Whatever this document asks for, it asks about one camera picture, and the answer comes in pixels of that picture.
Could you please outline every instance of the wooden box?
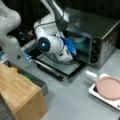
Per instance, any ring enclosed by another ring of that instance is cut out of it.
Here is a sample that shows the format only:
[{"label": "wooden box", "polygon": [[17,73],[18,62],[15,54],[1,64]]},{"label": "wooden box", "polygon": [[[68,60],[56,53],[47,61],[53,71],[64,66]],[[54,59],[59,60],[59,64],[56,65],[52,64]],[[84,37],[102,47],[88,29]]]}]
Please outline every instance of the wooden box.
[{"label": "wooden box", "polygon": [[47,112],[41,88],[2,63],[0,93],[16,120],[40,120]]}]

